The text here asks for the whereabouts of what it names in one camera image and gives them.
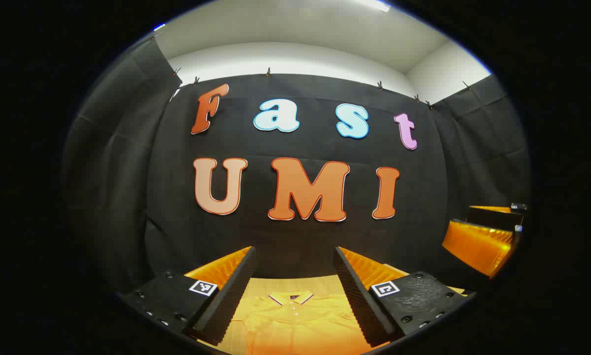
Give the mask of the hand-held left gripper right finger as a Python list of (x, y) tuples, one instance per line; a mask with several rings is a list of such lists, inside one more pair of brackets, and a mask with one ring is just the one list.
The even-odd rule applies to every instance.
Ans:
[(444, 323), (476, 298), (427, 272), (404, 273), (343, 247), (333, 265), (351, 310), (373, 347), (401, 344)]

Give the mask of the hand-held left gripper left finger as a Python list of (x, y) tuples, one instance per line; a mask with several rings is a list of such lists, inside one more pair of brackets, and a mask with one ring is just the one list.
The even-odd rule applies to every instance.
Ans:
[(216, 346), (223, 341), (256, 269), (257, 250), (250, 246), (190, 272), (157, 274), (120, 298), (176, 337)]

